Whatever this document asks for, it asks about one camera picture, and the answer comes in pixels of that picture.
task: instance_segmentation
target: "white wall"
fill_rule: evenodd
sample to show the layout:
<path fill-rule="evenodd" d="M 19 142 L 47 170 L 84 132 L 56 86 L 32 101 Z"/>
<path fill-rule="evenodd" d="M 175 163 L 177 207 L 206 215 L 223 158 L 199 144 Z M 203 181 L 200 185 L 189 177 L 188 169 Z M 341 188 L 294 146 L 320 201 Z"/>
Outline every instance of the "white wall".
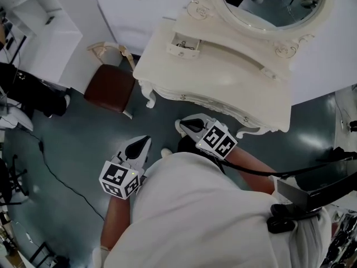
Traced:
<path fill-rule="evenodd" d="M 293 72 L 293 103 L 357 83 L 357 0 L 335 0 L 329 19 L 316 32 Z"/>
<path fill-rule="evenodd" d="M 118 43 L 141 54 L 162 17 L 176 18 L 190 0 L 98 0 Z"/>
<path fill-rule="evenodd" d="M 189 0 L 99 0 L 119 43 L 144 50 L 161 17 L 176 18 Z M 357 0 L 335 0 L 331 17 L 296 60 L 292 102 L 301 103 L 357 83 Z"/>
<path fill-rule="evenodd" d="M 86 48 L 96 42 L 113 42 L 114 39 L 100 13 L 97 0 L 58 1 L 83 35 L 62 73 L 59 84 L 73 87 L 84 93 L 100 65 L 90 56 Z"/>

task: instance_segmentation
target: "vanity drawer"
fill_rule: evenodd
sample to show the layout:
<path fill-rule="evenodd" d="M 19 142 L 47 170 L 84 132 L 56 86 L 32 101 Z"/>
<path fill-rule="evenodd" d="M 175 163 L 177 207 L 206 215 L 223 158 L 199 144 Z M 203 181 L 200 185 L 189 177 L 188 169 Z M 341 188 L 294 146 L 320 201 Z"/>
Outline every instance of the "vanity drawer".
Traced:
<path fill-rule="evenodd" d="M 168 42 L 166 45 L 166 50 L 171 55 L 194 60 L 199 57 L 200 42 L 198 39 L 174 33 L 171 42 Z"/>
<path fill-rule="evenodd" d="M 237 108 L 234 108 L 232 106 L 228 106 L 226 104 L 222 104 L 218 101 L 197 96 L 197 95 L 192 95 L 192 94 L 187 94 L 187 93 L 179 93 L 179 92 L 173 92 L 170 90 L 167 90 L 165 88 L 158 87 L 157 85 L 153 86 L 154 90 L 161 95 L 162 97 L 174 101 L 189 101 L 193 102 L 195 104 L 198 104 L 200 106 L 206 107 L 210 110 L 221 112 L 223 114 L 230 115 L 237 119 L 242 125 L 250 128 L 257 128 L 257 127 L 265 127 L 264 124 L 261 124 L 257 120 L 255 120 L 253 117 L 249 116 L 248 114 L 245 114 L 244 112 L 240 111 Z"/>

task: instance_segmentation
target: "oval mirror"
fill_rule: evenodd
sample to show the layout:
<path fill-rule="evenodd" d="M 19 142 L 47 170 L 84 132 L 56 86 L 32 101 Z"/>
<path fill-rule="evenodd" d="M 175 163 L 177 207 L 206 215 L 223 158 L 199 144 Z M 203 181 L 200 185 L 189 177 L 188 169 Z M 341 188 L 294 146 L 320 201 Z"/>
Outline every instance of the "oval mirror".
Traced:
<path fill-rule="evenodd" d="M 307 21 L 322 0 L 224 0 L 230 12 L 249 26 L 273 30 Z"/>

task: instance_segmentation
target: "gray floor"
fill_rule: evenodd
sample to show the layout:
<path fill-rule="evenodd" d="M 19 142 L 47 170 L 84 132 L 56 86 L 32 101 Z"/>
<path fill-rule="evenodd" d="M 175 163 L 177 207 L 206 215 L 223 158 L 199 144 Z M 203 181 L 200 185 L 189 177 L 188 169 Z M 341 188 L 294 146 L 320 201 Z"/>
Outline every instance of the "gray floor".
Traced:
<path fill-rule="evenodd" d="M 334 144 L 332 96 L 294 106 L 288 133 L 247 135 L 238 145 L 278 171 L 313 165 L 315 159 Z M 64 116 L 48 119 L 35 112 L 33 117 L 34 134 L 45 143 L 45 154 L 52 171 L 84 194 L 103 216 L 109 195 L 102 191 L 98 176 L 105 160 L 111 158 L 123 140 L 150 135 L 153 146 L 147 165 L 151 165 L 160 158 L 162 147 L 175 151 L 180 136 L 173 124 L 178 118 L 204 112 L 226 123 L 232 132 L 240 127 L 229 116 L 188 102 L 157 96 L 154 109 L 146 108 L 145 104 L 146 99 L 136 85 L 128 105 L 134 115 L 130 120 L 123 114 L 88 103 L 73 90 L 71 104 Z M 92 249 L 99 244 L 103 221 L 81 197 L 49 174 L 34 138 L 19 130 L 8 130 L 5 160 L 9 161 L 13 154 L 19 156 L 19 169 L 28 170 L 25 181 L 30 190 L 29 201 L 9 208 L 11 217 L 24 226 L 14 224 L 21 251 L 30 257 L 37 249 L 27 240 L 27 230 L 37 244 L 46 241 L 57 254 L 70 257 L 72 267 L 85 267 Z M 247 188 L 238 174 L 229 170 L 228 175 L 233 175 L 242 188 Z"/>
<path fill-rule="evenodd" d="M 294 0 L 291 5 L 290 2 L 291 0 L 264 0 L 262 4 L 257 4 L 252 0 L 244 0 L 240 8 L 248 10 L 276 27 L 299 22 L 312 12 L 311 9 L 305 9 L 300 5 L 303 0 Z"/>

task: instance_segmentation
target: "shoe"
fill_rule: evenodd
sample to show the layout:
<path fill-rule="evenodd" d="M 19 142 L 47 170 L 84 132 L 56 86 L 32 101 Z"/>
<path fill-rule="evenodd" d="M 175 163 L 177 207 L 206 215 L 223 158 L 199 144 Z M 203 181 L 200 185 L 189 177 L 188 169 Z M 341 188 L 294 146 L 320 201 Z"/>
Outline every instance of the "shoe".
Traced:
<path fill-rule="evenodd" d="M 165 157 L 167 157 L 167 156 L 170 156 L 170 155 L 172 155 L 172 154 L 173 154 L 172 151 L 169 150 L 168 148 L 163 148 L 163 149 L 161 150 L 161 157 L 163 157 L 163 158 L 165 158 Z"/>
<path fill-rule="evenodd" d="M 68 94 L 66 94 L 65 99 L 66 99 L 66 108 L 68 108 L 69 103 L 71 102 L 71 97 Z"/>
<path fill-rule="evenodd" d="M 178 133 L 180 133 L 181 137 L 184 138 L 187 133 L 180 127 L 180 121 L 181 120 L 179 119 L 175 121 L 175 129 Z"/>

